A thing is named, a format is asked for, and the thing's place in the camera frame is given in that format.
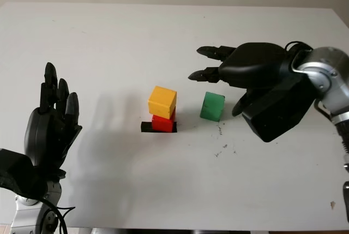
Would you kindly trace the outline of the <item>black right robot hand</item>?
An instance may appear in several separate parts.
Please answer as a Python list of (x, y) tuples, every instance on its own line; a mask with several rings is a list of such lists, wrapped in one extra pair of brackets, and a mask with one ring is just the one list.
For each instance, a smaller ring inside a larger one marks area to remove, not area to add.
[(231, 87), (246, 89), (232, 109), (234, 117), (276, 85), (280, 80), (281, 66), (286, 60), (285, 49), (272, 43), (244, 43), (238, 47), (202, 46), (197, 52), (221, 64), (197, 70), (189, 75), (189, 80), (209, 83), (223, 81)]

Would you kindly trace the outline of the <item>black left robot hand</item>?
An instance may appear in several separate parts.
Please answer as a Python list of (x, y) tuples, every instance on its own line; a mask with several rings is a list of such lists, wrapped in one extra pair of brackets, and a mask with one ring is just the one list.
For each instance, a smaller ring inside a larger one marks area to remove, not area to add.
[(82, 130), (77, 93), (69, 92), (65, 79), (58, 79), (48, 62), (41, 84), (40, 104), (29, 117), (25, 133), (25, 155), (47, 179), (63, 179), (61, 169), (68, 151)]

